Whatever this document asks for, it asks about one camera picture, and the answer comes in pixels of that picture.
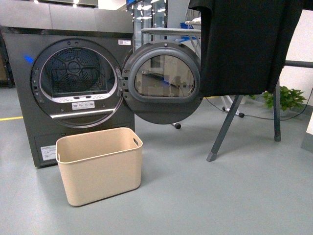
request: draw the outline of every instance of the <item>potted plant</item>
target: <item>potted plant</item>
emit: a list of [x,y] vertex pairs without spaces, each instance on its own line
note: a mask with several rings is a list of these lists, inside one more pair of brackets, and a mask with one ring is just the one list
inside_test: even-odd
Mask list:
[[251,99],[255,99],[255,95],[253,95],[253,94],[246,94],[246,95],[243,96],[240,104],[245,104],[247,99],[248,99],[248,97],[250,97]]
[[[306,98],[302,96],[302,93],[303,92],[301,90],[288,89],[285,86],[280,87],[281,116],[286,116],[287,111],[293,107],[301,107],[301,103],[306,100]],[[265,92],[263,93],[263,97],[265,99],[265,106],[272,108],[274,105],[273,94]]]

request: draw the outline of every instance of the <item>basket handle hole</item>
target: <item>basket handle hole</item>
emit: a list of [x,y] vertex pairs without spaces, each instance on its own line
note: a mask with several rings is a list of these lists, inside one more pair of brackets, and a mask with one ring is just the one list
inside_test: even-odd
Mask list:
[[135,138],[133,138],[133,140],[134,140],[135,144],[136,144],[137,146],[139,146],[138,141],[135,140]]

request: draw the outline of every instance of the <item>label sticker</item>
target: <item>label sticker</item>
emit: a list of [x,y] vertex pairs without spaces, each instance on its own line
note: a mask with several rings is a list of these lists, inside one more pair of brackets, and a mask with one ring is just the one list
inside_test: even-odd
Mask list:
[[43,156],[43,160],[51,160],[51,159],[56,159],[56,145],[50,145],[50,146],[44,146],[40,147],[41,149],[41,155]]
[[132,45],[132,42],[131,42],[131,40],[122,40],[122,39],[119,39],[119,40],[118,40],[118,44],[119,44],[119,45],[131,46],[131,45]]
[[94,101],[85,101],[85,102],[76,102],[72,103],[73,110],[80,110],[80,109],[92,109],[94,108]]

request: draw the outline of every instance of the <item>black t-shirt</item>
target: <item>black t-shirt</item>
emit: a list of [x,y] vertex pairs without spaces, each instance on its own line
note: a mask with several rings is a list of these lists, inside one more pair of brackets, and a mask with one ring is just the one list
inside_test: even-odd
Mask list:
[[201,11],[201,92],[272,93],[304,7],[312,0],[190,0]]

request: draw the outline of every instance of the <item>blue light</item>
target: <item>blue light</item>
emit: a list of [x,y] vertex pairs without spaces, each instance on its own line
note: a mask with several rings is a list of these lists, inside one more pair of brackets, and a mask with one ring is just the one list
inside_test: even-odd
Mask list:
[[34,62],[34,59],[31,58],[29,55],[24,56],[24,59],[25,59],[28,63],[30,63],[30,64],[32,64],[32,63]]
[[129,4],[133,3],[134,1],[136,1],[136,0],[126,0],[126,5],[129,5]]

